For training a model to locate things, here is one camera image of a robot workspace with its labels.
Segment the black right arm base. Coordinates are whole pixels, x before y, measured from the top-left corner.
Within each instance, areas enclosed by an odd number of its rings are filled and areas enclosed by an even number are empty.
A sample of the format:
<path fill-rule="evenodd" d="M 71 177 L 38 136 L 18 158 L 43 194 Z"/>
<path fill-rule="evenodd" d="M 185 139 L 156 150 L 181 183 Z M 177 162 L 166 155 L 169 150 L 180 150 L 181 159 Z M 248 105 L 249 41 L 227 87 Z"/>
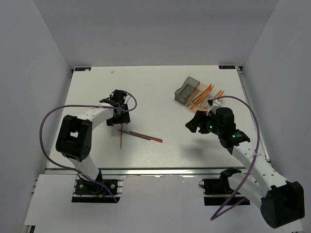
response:
<path fill-rule="evenodd" d="M 234 191 L 229 187 L 228 178 L 241 172 L 238 168 L 231 167 L 222 171 L 218 178 L 202 179 L 198 185 L 204 190 L 204 205 L 221 206 Z"/>

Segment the yellow plastic knife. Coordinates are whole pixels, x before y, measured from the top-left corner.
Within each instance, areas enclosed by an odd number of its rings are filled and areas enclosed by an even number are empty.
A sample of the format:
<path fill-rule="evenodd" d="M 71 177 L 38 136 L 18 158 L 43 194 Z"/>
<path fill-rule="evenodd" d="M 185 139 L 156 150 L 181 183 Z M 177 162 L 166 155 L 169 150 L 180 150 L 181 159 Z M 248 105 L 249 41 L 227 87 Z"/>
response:
<path fill-rule="evenodd" d="M 211 89 L 211 87 L 212 87 L 212 84 L 210 84 L 210 85 L 207 87 L 207 89 L 204 90 L 204 91 L 193 101 L 193 103 L 196 105 L 196 104 L 198 103 L 198 101 L 199 101 L 204 95 L 206 95 L 206 94 L 209 92 L 209 90 Z"/>

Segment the blue plastic knife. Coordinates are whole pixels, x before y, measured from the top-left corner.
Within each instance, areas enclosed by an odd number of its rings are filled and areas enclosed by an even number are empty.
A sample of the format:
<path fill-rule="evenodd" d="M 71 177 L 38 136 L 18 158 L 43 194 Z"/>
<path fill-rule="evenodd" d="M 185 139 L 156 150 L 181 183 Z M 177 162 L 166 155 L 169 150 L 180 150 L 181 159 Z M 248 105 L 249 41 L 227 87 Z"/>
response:
<path fill-rule="evenodd" d="M 209 85 L 209 86 L 207 87 L 206 90 L 204 90 L 204 91 L 203 91 L 201 94 L 199 94 L 195 99 L 193 99 L 193 100 L 192 100 L 192 103 L 197 102 L 202 96 L 204 96 L 205 94 L 207 94 L 207 93 L 210 91 L 210 89 L 212 89 L 212 85 Z"/>

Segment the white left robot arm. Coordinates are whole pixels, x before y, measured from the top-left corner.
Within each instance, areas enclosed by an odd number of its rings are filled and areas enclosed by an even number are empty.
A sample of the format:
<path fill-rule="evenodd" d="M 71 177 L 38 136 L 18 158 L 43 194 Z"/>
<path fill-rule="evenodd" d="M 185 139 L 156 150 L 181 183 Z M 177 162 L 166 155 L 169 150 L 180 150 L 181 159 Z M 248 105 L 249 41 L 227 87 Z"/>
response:
<path fill-rule="evenodd" d="M 56 150 L 66 157 L 80 171 L 79 177 L 86 181 L 86 188 L 93 194 L 102 190 L 102 174 L 95 166 L 91 156 L 92 132 L 102 123 L 108 127 L 128 124 L 130 115 L 126 98 L 129 93 L 115 90 L 99 106 L 77 115 L 63 118 Z"/>

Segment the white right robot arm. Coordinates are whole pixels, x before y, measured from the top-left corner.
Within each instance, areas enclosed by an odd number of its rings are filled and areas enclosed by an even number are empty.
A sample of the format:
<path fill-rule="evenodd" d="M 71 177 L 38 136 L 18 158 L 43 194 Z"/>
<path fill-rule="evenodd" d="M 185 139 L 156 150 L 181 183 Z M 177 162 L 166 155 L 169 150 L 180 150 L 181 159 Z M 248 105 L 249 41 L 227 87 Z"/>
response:
<path fill-rule="evenodd" d="M 237 168 L 220 174 L 219 187 L 224 193 L 238 192 L 255 204 L 272 228 L 289 224 L 305 216 L 304 190 L 299 182 L 290 182 L 258 155 L 250 138 L 236 128 L 230 108 L 197 111 L 185 125 L 192 133 L 213 133 L 220 144 L 239 160 L 250 173 Z"/>

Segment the orange plastic knife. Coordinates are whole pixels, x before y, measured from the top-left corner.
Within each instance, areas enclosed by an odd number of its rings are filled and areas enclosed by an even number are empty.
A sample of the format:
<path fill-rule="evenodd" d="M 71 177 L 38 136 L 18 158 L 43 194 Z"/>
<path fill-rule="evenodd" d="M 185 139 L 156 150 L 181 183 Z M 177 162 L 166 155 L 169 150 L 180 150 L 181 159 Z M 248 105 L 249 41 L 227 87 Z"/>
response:
<path fill-rule="evenodd" d="M 206 95 L 204 95 L 204 96 L 198 101 L 198 103 L 197 103 L 196 105 L 195 105 L 194 103 L 191 102 L 190 109 L 193 109 L 194 107 L 198 106 L 198 105 L 204 100 L 204 98 L 206 98 L 206 97 L 209 95 L 209 93 L 212 91 L 212 89 L 210 89 L 210 91 L 209 91 Z"/>

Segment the yellow plastic fork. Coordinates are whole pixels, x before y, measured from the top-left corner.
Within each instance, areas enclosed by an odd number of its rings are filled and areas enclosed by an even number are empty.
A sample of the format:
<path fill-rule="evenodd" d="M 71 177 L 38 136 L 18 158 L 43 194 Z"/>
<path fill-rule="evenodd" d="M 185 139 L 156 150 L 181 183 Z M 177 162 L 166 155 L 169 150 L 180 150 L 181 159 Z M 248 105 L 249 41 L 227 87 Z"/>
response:
<path fill-rule="evenodd" d="M 215 99 L 215 98 L 221 96 L 222 94 L 223 94 L 223 91 L 220 90 L 214 97 L 210 97 L 209 99 L 210 99 L 210 100 L 211 100 L 211 99 Z M 204 107 L 204 110 L 207 110 L 209 107 L 210 107 L 210 105 L 209 105 L 209 103 L 207 102 L 206 106 Z"/>
<path fill-rule="evenodd" d="M 213 98 L 212 100 L 217 99 L 218 97 L 221 97 L 224 94 L 224 91 L 220 90 Z"/>

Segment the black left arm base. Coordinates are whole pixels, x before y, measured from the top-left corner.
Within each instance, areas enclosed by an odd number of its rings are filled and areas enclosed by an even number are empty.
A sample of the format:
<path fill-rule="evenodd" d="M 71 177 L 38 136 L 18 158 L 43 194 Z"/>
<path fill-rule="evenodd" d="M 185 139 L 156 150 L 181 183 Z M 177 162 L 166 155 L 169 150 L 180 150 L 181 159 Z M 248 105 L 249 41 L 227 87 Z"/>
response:
<path fill-rule="evenodd" d="M 90 181 L 77 178 L 75 181 L 71 202 L 73 203 L 118 203 L 121 198 L 123 180 L 103 179 L 103 184 L 115 197 L 110 195 L 106 188 Z"/>

